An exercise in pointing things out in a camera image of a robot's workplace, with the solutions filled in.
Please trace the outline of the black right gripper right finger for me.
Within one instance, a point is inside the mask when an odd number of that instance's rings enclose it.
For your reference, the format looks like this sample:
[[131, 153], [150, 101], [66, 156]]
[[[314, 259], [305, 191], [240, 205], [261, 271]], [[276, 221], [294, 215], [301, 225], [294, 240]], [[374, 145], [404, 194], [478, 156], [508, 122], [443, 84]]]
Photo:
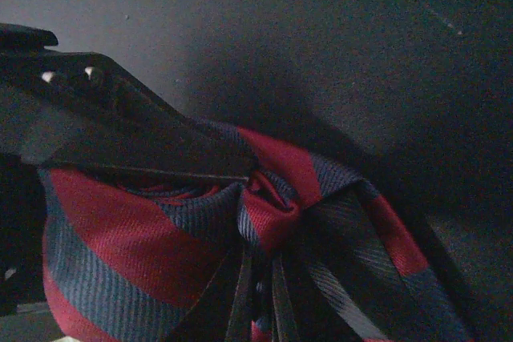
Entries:
[[291, 253], [273, 261], [273, 306], [279, 341], [347, 341], [348, 328]]

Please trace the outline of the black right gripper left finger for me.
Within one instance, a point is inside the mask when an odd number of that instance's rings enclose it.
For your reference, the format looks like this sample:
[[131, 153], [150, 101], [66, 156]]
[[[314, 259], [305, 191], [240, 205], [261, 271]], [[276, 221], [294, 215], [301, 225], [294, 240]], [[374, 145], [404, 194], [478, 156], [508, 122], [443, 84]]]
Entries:
[[231, 249], [201, 297], [164, 341], [249, 341], [252, 260], [245, 246]]

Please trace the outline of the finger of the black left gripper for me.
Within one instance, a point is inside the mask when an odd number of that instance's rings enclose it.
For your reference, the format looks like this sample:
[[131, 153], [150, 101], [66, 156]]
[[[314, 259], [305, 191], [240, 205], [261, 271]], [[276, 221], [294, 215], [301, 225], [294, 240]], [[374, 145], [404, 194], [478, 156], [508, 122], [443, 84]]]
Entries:
[[1, 151], [40, 167], [245, 182], [256, 160], [173, 109], [113, 59], [1, 26]]

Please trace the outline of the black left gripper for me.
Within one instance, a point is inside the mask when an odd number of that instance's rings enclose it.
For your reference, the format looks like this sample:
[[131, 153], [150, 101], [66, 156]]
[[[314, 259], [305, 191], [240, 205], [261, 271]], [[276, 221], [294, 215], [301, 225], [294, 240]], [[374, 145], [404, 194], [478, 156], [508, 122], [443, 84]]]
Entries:
[[1, 315], [43, 302], [42, 233], [46, 200], [35, 167], [1, 155]]

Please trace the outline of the red navy striped tie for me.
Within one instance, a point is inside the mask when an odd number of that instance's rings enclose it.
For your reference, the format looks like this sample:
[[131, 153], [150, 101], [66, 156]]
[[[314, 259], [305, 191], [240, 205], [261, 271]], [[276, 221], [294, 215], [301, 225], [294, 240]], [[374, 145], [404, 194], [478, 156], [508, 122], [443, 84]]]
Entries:
[[173, 185], [41, 170], [46, 299], [79, 341], [164, 341], [222, 259], [252, 260], [251, 340], [279, 341], [273, 261], [291, 253], [348, 328], [347, 341], [469, 341], [446, 289], [381, 193], [356, 171], [215, 123], [256, 155], [247, 183]]

